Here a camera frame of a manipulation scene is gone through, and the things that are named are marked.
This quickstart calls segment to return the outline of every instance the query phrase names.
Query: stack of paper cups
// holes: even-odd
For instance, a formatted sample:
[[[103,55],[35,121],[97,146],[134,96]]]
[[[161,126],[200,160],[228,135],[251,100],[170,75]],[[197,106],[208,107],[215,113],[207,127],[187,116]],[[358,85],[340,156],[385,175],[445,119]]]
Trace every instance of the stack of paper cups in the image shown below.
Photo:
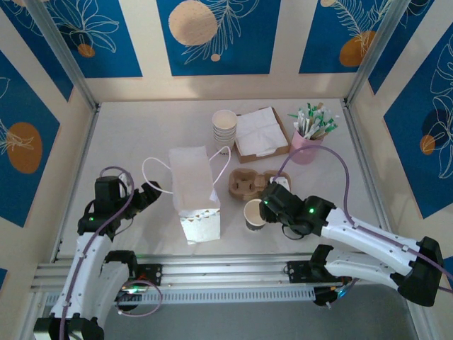
[[[230,110],[220,110],[212,116],[214,142],[217,150],[223,147],[233,149],[237,124],[236,114]]]

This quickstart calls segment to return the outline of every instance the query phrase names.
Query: cardboard cup holder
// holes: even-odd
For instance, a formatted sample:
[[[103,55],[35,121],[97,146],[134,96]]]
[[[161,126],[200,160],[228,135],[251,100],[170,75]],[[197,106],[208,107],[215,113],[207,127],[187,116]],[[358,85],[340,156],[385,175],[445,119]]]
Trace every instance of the cardboard cup holder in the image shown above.
[[[246,202],[260,198],[261,193],[268,186],[269,180],[277,172],[276,170],[269,170],[264,172],[264,174],[259,174],[253,169],[235,169],[229,175],[228,192],[233,198]],[[282,172],[280,176],[288,180],[289,188],[291,188],[291,178],[289,175]]]

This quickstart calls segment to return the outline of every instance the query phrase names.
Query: cardboard box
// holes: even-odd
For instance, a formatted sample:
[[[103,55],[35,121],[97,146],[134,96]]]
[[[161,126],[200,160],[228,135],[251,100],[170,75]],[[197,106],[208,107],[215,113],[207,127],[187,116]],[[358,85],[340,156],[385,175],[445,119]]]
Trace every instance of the cardboard box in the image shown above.
[[[277,112],[275,111],[274,108],[272,108],[272,111],[274,112],[275,119],[277,120],[278,125],[280,126],[280,129],[283,132],[283,135],[285,136],[286,140],[288,141],[288,145],[286,147],[279,147],[278,149],[275,150],[273,154],[267,154],[265,156],[256,156],[256,154],[250,154],[248,156],[244,156],[239,152],[239,148],[236,144],[234,144],[234,149],[236,150],[236,153],[238,155],[239,163],[249,163],[249,162],[254,162],[258,161],[259,159],[264,159],[264,158],[269,158],[269,157],[274,157],[274,156],[279,156],[281,154],[287,154],[289,153],[289,147],[291,146],[291,139],[288,136],[288,133],[286,132],[285,127],[283,126],[282,120],[278,116]]]

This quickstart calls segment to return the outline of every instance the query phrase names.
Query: cream wall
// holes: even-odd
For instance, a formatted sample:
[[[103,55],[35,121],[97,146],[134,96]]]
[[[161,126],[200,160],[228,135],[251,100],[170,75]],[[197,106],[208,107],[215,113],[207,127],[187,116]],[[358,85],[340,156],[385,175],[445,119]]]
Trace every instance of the cream wall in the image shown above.
[[[354,107],[393,231],[414,239],[424,236],[436,239],[444,257],[453,255],[453,205],[422,219],[383,117],[452,24],[452,13],[451,0],[436,0],[376,96],[367,84]],[[448,287],[445,277],[441,284]],[[451,339],[453,296],[438,292],[430,311],[435,315],[440,333],[445,339]]]
[[[1,338],[7,340],[19,330],[16,323],[37,264],[50,260],[91,113],[77,91],[66,102],[1,10],[0,32],[0,50],[60,123],[25,227],[0,217],[0,267],[8,270],[0,292],[0,329]]]
[[[100,101],[344,98],[354,73],[299,75],[318,0],[282,0],[269,75],[172,77],[156,0],[120,0],[142,78],[87,79]]]

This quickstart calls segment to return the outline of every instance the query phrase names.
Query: white paper bag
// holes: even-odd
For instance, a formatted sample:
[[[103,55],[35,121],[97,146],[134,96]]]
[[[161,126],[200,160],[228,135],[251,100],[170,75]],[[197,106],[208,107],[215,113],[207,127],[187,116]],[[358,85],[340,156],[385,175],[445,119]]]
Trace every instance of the white paper bag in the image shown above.
[[[215,181],[212,178],[211,159],[207,157],[206,147],[179,147],[168,152],[173,192],[163,192],[173,194],[173,204],[189,244],[220,238],[220,201],[214,184],[231,159],[231,150],[228,150],[228,162]]]

